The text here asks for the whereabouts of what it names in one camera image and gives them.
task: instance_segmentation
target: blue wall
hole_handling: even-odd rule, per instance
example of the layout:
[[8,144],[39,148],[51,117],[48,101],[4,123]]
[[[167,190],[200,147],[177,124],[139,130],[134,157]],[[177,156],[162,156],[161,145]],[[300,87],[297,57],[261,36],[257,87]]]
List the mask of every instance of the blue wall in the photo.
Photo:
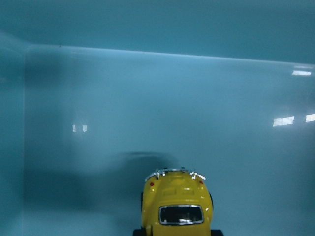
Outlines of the blue wall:
[[24,235],[131,235],[165,166],[207,177],[226,236],[311,235],[314,87],[314,65],[30,47]]
[[23,98],[27,43],[0,31],[0,235],[22,235]]

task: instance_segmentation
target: car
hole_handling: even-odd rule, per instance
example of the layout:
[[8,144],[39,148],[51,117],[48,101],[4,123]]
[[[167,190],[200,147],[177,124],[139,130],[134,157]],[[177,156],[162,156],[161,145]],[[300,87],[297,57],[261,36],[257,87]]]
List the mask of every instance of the car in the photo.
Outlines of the car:
[[133,236],[219,236],[210,230],[213,201],[205,177],[185,168],[156,170],[141,194],[141,229]]

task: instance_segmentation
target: yellow toy car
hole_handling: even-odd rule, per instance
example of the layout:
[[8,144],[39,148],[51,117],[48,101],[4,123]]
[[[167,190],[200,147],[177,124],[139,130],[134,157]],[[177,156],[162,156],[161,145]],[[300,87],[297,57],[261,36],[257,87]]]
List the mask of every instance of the yellow toy car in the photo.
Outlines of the yellow toy car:
[[184,168],[149,175],[141,196],[142,227],[133,236],[223,235],[210,230],[213,202],[204,180]]

